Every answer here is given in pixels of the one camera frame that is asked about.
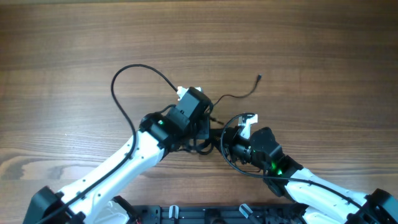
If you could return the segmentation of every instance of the tabletop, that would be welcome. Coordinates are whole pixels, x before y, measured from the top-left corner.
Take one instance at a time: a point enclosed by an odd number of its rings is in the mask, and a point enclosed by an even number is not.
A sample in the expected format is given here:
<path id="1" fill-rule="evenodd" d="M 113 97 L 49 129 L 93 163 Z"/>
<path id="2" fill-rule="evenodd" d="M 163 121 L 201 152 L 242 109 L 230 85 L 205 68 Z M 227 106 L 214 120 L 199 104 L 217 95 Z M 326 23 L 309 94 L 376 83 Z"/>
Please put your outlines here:
<path id="1" fill-rule="evenodd" d="M 110 83 L 130 63 L 201 86 L 213 116 L 259 115 L 316 175 L 398 197 L 396 1 L 189 1 L 0 7 L 0 222 L 83 177 L 131 136 Z M 115 92 L 135 126 L 176 103 L 158 75 L 126 70 Z M 132 205 L 285 203 L 218 152 L 175 152 L 121 193 Z"/>

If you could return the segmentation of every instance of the wooden table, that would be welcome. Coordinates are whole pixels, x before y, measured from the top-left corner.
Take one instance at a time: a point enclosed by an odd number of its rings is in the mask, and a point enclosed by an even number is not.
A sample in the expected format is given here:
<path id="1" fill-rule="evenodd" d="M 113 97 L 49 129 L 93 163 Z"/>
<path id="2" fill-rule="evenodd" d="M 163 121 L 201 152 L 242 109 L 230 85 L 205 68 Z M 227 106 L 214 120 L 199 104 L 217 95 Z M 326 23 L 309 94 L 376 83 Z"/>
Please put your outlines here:
<path id="1" fill-rule="evenodd" d="M 395 1 L 139 2 L 0 8 L 0 222 L 20 223 L 41 187 L 83 177 L 130 137 L 110 82 L 129 63 L 225 98 L 222 121 L 259 114 L 284 152 L 314 173 L 398 197 Z M 143 68 L 116 94 L 134 124 L 176 103 Z M 218 152 L 172 153 L 121 195 L 133 205 L 282 203 Z"/>

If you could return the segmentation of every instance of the robotic arm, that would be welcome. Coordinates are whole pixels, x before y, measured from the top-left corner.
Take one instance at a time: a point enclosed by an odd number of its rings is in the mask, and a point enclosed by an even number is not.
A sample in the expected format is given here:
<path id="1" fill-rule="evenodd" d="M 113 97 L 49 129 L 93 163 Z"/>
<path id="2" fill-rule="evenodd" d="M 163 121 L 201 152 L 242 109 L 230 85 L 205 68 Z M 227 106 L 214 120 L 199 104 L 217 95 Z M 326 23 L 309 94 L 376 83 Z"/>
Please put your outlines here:
<path id="1" fill-rule="evenodd" d="M 179 151 L 190 139 L 204 139 L 200 151 L 212 144 L 224 158 L 241 161 L 263 170 L 262 178 L 277 196 L 302 204 L 298 222 L 305 223 L 397 223 L 398 203 L 387 192 L 377 189 L 372 195 L 353 192 L 327 182 L 282 152 L 269 128 L 250 135 L 257 115 L 242 114 L 238 126 L 210 129 L 211 101 L 200 90 L 179 90 L 180 102 L 164 116 L 160 112 L 145 116 L 136 134 L 136 146 L 130 158 L 100 184 L 66 209 L 65 204 L 86 190 L 128 156 L 133 137 L 95 170 L 57 193 L 48 187 L 39 190 L 30 202 L 24 224 L 30 223 L 140 223 L 132 211 L 113 212 L 114 196 L 145 170 L 155 166 L 168 153 Z M 249 217 L 250 209 L 242 208 Z"/>

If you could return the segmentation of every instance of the black cable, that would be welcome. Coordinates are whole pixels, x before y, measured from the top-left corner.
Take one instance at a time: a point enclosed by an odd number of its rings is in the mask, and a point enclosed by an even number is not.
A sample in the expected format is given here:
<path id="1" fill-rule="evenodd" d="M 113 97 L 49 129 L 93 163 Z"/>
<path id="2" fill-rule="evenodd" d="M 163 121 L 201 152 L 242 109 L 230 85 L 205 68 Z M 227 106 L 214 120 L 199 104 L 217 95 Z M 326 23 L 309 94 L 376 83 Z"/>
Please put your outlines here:
<path id="1" fill-rule="evenodd" d="M 246 93 L 245 95 L 242 95 L 242 96 L 234 96 L 234 95 L 231 95 L 231 94 L 222 95 L 222 96 L 217 100 L 217 102 L 216 102 L 213 106 L 216 106 L 216 105 L 220 102 L 220 100 L 221 100 L 222 98 L 224 98 L 225 96 L 230 96 L 230 97 L 233 97 L 233 98 L 245 98 L 245 97 L 250 96 L 250 95 L 251 95 L 252 93 L 254 93 L 254 91 L 256 90 L 257 85 L 259 84 L 259 82 L 260 82 L 260 80 L 261 80 L 261 77 L 262 77 L 261 74 L 259 74 L 259 75 L 257 76 L 256 82 L 254 83 L 254 86 L 253 86 L 253 89 L 252 89 L 249 93 Z"/>
<path id="2" fill-rule="evenodd" d="M 134 152 L 134 148 L 136 146 L 137 143 L 137 133 L 136 133 L 136 129 L 132 123 L 132 121 L 130 120 L 129 116 L 127 115 L 127 113 L 123 110 L 122 106 L 120 105 L 118 99 L 116 98 L 116 95 L 114 94 L 114 83 L 116 81 L 116 78 L 118 77 L 118 75 L 125 71 L 128 68 L 132 68 L 132 67 L 143 67 L 143 68 L 148 68 L 152 71 L 154 71 L 155 73 L 157 73 L 158 75 L 160 75 L 173 89 L 174 91 L 177 92 L 177 88 L 169 81 L 169 79 L 167 79 L 163 74 L 161 74 L 158 70 L 156 70 L 155 68 L 152 68 L 151 66 L 148 65 L 142 65 L 142 64 L 132 64 L 132 65 L 127 65 L 123 68 L 121 68 L 118 72 L 116 72 L 116 74 L 114 75 L 112 82 L 111 82 L 111 94 L 112 94 L 112 98 L 114 100 L 114 102 L 116 103 L 116 106 L 119 108 L 119 110 L 122 112 L 124 118 L 127 120 L 127 122 L 130 125 L 131 131 L 132 131 L 132 144 L 131 144 L 131 148 L 130 151 L 126 154 L 126 156 L 122 159 L 122 161 L 116 165 L 115 167 L 113 167 L 113 169 L 111 169 L 107 174 L 105 174 L 104 176 L 102 176 L 99 180 L 97 180 L 94 184 L 91 184 L 89 187 L 87 187 L 84 191 L 82 191 L 81 193 L 79 193 L 76 197 L 74 197 L 73 199 L 71 199 L 69 202 L 67 202 L 66 204 L 62 205 L 60 208 L 56 209 L 54 212 L 48 214 L 46 217 L 44 217 L 43 219 L 41 219 L 40 221 L 38 221 L 36 224 L 42 224 L 45 223 L 47 221 L 49 221 L 50 219 L 52 219 L 53 217 L 57 216 L 59 213 L 64 212 L 69 205 L 73 204 L 74 202 L 76 202 L 77 200 L 83 198 L 89 191 L 91 191 L 93 188 L 95 188 L 98 184 L 100 184 L 102 181 L 104 181 L 106 178 L 108 178 L 110 175 L 112 175 L 115 171 L 117 171 L 121 166 L 123 166 L 123 164 L 131 157 L 132 153 Z"/>
<path id="3" fill-rule="evenodd" d="M 343 194 L 341 194 L 341 193 L 339 193 L 339 192 L 337 192 L 337 191 L 335 191 L 335 190 L 333 190 L 333 189 L 331 189 L 331 188 L 329 188 L 329 187 L 327 187 L 327 186 L 325 186 L 325 185 L 322 185 L 322 184 L 313 182 L 313 181 L 311 181 L 311 180 L 303 180 L 303 179 L 297 179 L 297 178 L 291 178 L 291 177 L 270 177 L 270 176 L 265 176 L 265 175 L 251 174 L 251 173 L 245 172 L 245 171 L 239 169 L 238 167 L 234 166 L 234 165 L 232 164 L 232 162 L 229 161 L 228 158 L 226 157 L 226 151 L 225 151 L 225 148 L 224 148 L 224 145 L 223 145 L 223 138 L 224 138 L 224 134 L 225 134 L 226 129 L 228 128 L 228 126 L 231 125 L 231 123 L 232 123 L 234 120 L 236 120 L 236 119 L 238 119 L 239 117 L 244 116 L 244 115 L 255 115 L 255 114 L 254 114 L 254 113 L 242 113 L 242 114 L 236 115 L 235 117 L 233 117 L 232 119 L 230 119 L 230 120 L 226 123 L 226 125 L 225 125 L 224 128 L 223 128 L 223 132 L 222 132 L 222 134 L 221 134 L 221 137 L 220 137 L 220 151 L 221 151 L 221 154 L 223 155 L 225 161 L 226 161 L 232 168 L 234 168 L 234 169 L 237 170 L 238 172 L 240 172 L 240 173 L 242 173 L 242 174 L 244 174 L 244 175 L 248 175 L 248 176 L 250 176 L 250 177 L 262 178 L 262 179 L 271 179 L 271 180 L 290 180 L 290 181 L 303 182 L 303 183 L 307 183 L 307 184 L 310 184 L 310 185 L 315 185 L 315 186 L 321 187 L 321 188 L 323 188 L 323 189 L 325 189 L 325 190 L 328 190 L 328 191 L 330 191 L 331 193 L 333 193 L 333 194 L 335 194 L 335 195 L 341 197 L 342 199 L 346 200 L 348 203 L 352 203 L 353 205 L 355 205 L 356 207 L 358 207 L 359 210 L 361 210 L 361 211 L 364 212 L 367 216 L 369 216 L 371 219 L 373 219 L 373 221 L 375 221 L 376 223 L 379 223 L 379 221 L 378 221 L 376 218 L 374 218 L 374 217 L 373 217 L 371 214 L 369 214 L 367 211 L 363 210 L 363 207 L 362 207 L 360 204 L 356 203 L 353 199 L 351 199 L 351 198 L 349 198 L 349 197 L 347 197 L 347 196 L 345 196 L 345 195 L 343 195 Z"/>
<path id="4" fill-rule="evenodd" d="M 164 109 L 162 109 L 161 111 L 158 111 L 156 113 L 163 113 L 164 111 L 167 111 L 167 109 L 172 108 L 172 107 L 175 107 L 175 105 L 168 105 Z"/>

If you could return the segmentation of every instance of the wood grain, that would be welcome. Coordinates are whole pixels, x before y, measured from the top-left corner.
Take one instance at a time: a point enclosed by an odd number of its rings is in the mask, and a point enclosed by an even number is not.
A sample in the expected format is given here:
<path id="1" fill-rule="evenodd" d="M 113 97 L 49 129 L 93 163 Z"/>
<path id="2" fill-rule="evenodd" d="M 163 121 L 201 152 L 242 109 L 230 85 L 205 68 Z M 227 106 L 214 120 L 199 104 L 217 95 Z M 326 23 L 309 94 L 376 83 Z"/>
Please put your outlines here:
<path id="1" fill-rule="evenodd" d="M 259 114 L 284 151 L 343 187 L 398 197 L 398 7 L 391 2 L 135 2 L 0 7 L 0 222 L 94 169 L 131 135 L 109 85 L 129 63 L 201 86 L 227 121 Z M 137 126 L 175 103 L 154 73 L 116 84 Z M 121 193 L 133 205 L 281 203 L 218 153 L 167 156 Z"/>

